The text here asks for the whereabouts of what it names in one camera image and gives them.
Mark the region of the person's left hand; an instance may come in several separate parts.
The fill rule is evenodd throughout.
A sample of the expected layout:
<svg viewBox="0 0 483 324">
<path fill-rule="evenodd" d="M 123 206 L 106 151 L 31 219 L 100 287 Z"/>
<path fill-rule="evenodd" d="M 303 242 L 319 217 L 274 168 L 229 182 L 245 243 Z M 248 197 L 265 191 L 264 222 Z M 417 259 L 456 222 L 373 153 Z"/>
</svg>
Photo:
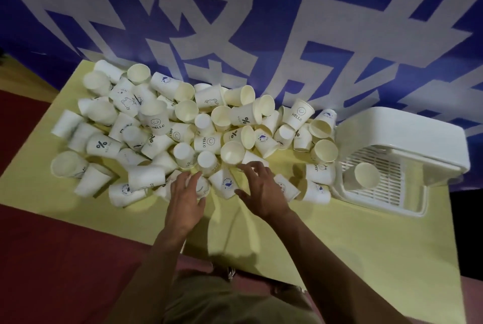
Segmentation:
<svg viewBox="0 0 483 324">
<path fill-rule="evenodd" d="M 165 228 L 171 233 L 186 236 L 201 220 L 195 205 L 199 201 L 196 186 L 201 172 L 183 172 L 171 183 L 171 199 L 166 213 Z"/>
</svg>

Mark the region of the person's right hand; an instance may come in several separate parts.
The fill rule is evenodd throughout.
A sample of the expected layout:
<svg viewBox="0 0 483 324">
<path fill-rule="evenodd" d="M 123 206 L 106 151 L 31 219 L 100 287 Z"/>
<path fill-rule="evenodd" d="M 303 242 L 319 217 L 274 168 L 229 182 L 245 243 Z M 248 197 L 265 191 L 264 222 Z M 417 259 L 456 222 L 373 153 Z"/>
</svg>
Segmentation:
<svg viewBox="0 0 483 324">
<path fill-rule="evenodd" d="M 259 161 L 240 163 L 237 168 L 248 180 L 253 204 L 246 206 L 253 214 L 269 224 L 293 214 L 270 168 Z"/>
</svg>

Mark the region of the person's right forearm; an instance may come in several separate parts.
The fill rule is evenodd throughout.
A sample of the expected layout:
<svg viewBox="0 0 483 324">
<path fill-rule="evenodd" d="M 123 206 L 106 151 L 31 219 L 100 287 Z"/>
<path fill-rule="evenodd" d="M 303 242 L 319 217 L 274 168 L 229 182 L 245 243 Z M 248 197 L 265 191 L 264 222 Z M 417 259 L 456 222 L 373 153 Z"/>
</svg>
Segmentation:
<svg viewBox="0 0 483 324">
<path fill-rule="evenodd" d="M 412 324 L 340 260 L 290 208 L 260 214 L 293 260 L 326 324 Z"/>
</svg>

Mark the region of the person's left forearm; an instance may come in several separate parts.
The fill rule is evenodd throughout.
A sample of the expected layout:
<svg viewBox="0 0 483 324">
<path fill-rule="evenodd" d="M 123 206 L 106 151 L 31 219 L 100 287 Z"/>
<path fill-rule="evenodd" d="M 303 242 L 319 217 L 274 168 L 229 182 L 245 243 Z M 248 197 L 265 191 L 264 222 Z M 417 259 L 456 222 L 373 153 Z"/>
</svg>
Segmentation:
<svg viewBox="0 0 483 324">
<path fill-rule="evenodd" d="M 196 222 L 166 225 L 112 307 L 104 324 L 158 324 L 164 314 L 177 260 Z"/>
</svg>

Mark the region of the pile of white paper cups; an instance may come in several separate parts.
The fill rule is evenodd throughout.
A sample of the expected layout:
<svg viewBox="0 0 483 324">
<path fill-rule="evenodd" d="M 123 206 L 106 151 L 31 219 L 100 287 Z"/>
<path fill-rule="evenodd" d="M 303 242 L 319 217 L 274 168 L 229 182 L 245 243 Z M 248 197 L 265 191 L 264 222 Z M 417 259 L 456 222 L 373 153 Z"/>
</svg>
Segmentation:
<svg viewBox="0 0 483 324">
<path fill-rule="evenodd" d="M 170 185 L 182 171 L 203 171 L 198 199 L 214 185 L 229 199 L 237 187 L 226 166 L 260 161 L 284 150 L 294 133 L 275 111 L 273 98 L 259 99 L 251 86 L 225 89 L 181 80 L 140 63 L 128 70 L 104 59 L 82 78 L 94 97 L 80 98 L 80 113 L 64 110 L 51 134 L 67 141 L 52 175 L 76 178 L 74 193 L 96 196 L 106 185 L 110 203 L 125 208 L 154 195 L 169 201 Z"/>
</svg>

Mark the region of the olive green trousers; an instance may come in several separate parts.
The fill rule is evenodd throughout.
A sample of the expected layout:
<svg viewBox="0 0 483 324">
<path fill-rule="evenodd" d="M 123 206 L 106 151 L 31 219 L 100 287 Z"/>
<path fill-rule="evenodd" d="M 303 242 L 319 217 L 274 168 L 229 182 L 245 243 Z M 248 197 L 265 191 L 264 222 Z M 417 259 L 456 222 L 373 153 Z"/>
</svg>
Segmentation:
<svg viewBox="0 0 483 324">
<path fill-rule="evenodd" d="M 220 276 L 183 270 L 175 277 L 162 324 L 322 324 L 300 288 L 270 295 L 235 290 Z"/>
</svg>

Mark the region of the plain white paper cup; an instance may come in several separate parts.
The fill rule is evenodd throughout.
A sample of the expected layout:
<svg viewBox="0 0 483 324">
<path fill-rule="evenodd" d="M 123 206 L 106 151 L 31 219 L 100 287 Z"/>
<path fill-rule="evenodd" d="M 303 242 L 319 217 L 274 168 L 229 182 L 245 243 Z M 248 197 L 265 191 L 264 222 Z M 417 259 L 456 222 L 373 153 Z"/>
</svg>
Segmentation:
<svg viewBox="0 0 483 324">
<path fill-rule="evenodd" d="M 368 162 L 351 166 L 342 173 L 342 185 L 346 191 L 373 189 L 380 180 L 379 170 Z"/>
</svg>

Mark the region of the white plastic drain basket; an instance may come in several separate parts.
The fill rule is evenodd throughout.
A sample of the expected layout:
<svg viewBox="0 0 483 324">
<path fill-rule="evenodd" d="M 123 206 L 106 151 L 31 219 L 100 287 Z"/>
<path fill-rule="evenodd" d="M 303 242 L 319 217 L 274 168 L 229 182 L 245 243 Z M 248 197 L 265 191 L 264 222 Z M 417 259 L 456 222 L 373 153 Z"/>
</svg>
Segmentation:
<svg viewBox="0 0 483 324">
<path fill-rule="evenodd" d="M 470 170 L 468 142 L 456 125 L 387 107 L 371 107 L 335 130 L 334 198 L 372 210 L 423 217 L 432 187 L 447 186 Z M 342 173 L 373 164 L 381 180 L 373 189 L 346 191 Z"/>
</svg>

